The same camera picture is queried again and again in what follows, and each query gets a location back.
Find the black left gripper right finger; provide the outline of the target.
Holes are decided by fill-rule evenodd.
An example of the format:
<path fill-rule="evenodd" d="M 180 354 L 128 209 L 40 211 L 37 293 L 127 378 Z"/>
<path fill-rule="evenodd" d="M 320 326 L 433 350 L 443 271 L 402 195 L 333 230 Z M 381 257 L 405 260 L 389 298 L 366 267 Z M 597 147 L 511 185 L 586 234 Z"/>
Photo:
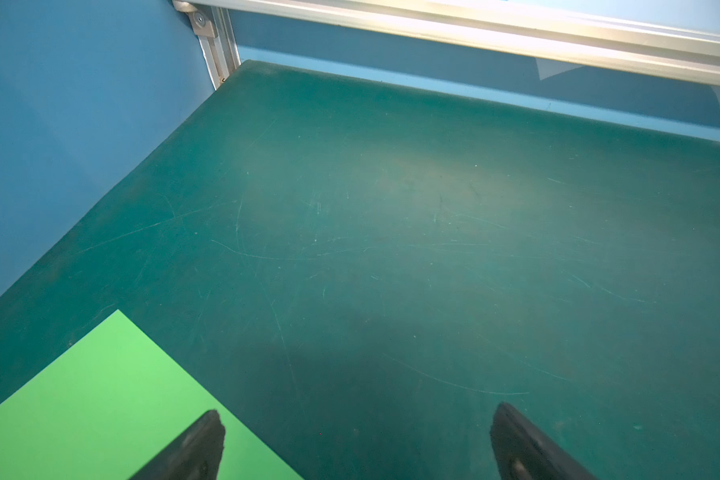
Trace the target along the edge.
<path fill-rule="evenodd" d="M 597 479 L 508 402 L 497 406 L 490 437 L 498 472 L 503 480 Z"/>

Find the green square paper sheet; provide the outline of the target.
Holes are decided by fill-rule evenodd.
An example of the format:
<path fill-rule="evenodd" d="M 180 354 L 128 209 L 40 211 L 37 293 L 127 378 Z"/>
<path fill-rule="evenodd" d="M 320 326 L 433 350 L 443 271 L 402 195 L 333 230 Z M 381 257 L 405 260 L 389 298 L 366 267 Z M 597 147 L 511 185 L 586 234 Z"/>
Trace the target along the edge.
<path fill-rule="evenodd" d="M 208 410 L 222 479 L 298 473 L 121 311 L 0 404 L 0 479 L 128 479 Z"/>

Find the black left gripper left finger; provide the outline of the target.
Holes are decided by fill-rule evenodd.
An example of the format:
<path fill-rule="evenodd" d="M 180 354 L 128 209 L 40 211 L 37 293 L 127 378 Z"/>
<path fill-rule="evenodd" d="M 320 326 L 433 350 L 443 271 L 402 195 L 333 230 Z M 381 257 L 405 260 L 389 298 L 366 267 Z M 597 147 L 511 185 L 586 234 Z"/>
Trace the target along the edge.
<path fill-rule="evenodd" d="M 208 410 L 130 479 L 216 480 L 225 434 L 219 412 Z"/>

